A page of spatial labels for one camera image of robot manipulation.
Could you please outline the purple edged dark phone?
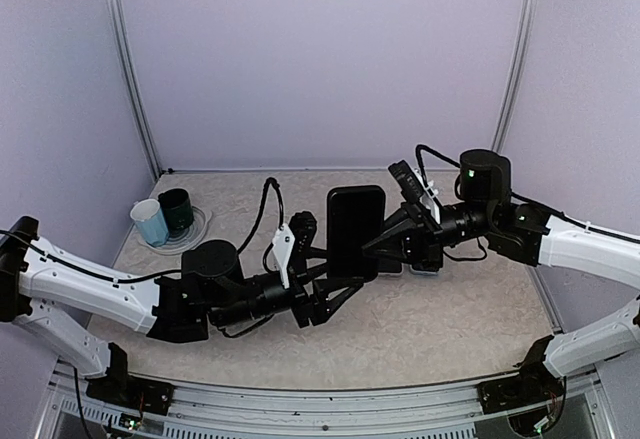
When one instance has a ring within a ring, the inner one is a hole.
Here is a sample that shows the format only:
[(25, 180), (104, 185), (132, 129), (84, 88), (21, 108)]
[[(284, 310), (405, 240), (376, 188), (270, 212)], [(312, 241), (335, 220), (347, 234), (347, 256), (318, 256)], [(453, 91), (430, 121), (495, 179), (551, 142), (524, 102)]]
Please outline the purple edged dark phone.
[(396, 260), (380, 259), (378, 273), (387, 276), (400, 276), (403, 273), (403, 264)]

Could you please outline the black phone case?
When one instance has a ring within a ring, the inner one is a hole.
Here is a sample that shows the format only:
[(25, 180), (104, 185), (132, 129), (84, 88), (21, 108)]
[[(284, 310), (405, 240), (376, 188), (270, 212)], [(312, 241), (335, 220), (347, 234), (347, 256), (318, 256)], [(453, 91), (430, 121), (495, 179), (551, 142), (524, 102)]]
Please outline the black phone case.
[(363, 246), (382, 230), (384, 190), (375, 184), (335, 187), (327, 195), (327, 277), (369, 282), (378, 275), (379, 260)]

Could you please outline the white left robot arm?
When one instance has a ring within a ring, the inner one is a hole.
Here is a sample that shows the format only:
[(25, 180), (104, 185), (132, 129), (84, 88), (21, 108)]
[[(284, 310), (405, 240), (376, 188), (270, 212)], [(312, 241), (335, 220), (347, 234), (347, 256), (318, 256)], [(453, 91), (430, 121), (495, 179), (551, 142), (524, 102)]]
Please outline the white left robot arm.
[(75, 324), (62, 306), (173, 344), (205, 341), (210, 328), (225, 332), (247, 323), (255, 329), (284, 311), (301, 328), (323, 324), (369, 279), (330, 276), (327, 263), (308, 266), (316, 253), (315, 220), (304, 211), (294, 223), (276, 233), (273, 272), (245, 277), (236, 247), (214, 239), (185, 251), (177, 269), (137, 276), (65, 253), (39, 236), (36, 219), (23, 216), (1, 233), (1, 320), (40, 337), (127, 404), (140, 383), (127, 371), (126, 353)]

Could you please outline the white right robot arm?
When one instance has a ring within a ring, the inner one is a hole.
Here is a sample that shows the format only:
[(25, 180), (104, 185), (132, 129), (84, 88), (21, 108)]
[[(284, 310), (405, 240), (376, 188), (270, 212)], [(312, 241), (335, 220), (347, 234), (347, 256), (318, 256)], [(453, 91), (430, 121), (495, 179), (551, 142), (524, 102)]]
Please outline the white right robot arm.
[[(446, 248), (484, 238), (490, 250), (529, 266), (571, 269), (632, 288), (639, 286), (639, 239), (565, 213), (511, 188), (508, 158), (486, 149), (463, 152), (454, 161), (458, 203), (442, 205), (422, 170), (404, 161), (389, 171), (404, 198), (381, 233), (362, 247), (369, 257), (439, 269)], [(519, 364), (511, 392), (535, 401), (551, 379), (608, 360), (639, 346), (639, 301), (573, 332), (537, 340)]]

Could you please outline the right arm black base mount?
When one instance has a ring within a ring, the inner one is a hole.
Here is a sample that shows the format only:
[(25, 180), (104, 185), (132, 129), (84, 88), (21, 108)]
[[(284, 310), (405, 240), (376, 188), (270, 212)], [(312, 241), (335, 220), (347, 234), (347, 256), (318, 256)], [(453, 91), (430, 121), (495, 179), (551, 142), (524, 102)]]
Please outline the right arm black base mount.
[(543, 364), (552, 339), (553, 336), (548, 335), (536, 340), (516, 366), (514, 376), (483, 381), (476, 386), (484, 414), (517, 409), (565, 394), (563, 377), (553, 375)]

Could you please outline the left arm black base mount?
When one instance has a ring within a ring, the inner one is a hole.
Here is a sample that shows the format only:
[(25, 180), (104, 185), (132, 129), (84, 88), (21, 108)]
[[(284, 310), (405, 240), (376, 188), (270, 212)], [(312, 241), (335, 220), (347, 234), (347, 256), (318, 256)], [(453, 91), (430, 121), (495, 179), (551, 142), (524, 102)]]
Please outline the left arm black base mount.
[(88, 379), (86, 395), (105, 403), (166, 416), (173, 399), (171, 383), (133, 376), (128, 373), (126, 352), (115, 343), (108, 344), (110, 359), (106, 374)]

